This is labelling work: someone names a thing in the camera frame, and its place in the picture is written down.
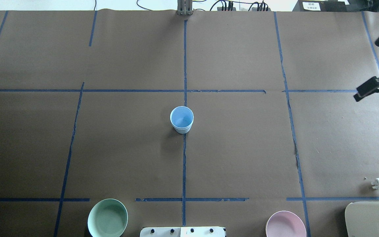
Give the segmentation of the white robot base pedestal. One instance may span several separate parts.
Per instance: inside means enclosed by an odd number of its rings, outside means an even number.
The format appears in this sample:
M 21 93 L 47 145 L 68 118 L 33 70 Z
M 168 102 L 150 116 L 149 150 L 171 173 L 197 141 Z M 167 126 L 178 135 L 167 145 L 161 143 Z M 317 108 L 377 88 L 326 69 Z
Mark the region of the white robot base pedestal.
M 220 226 L 182 226 L 182 227 L 144 227 L 140 237 L 226 237 L 225 227 Z

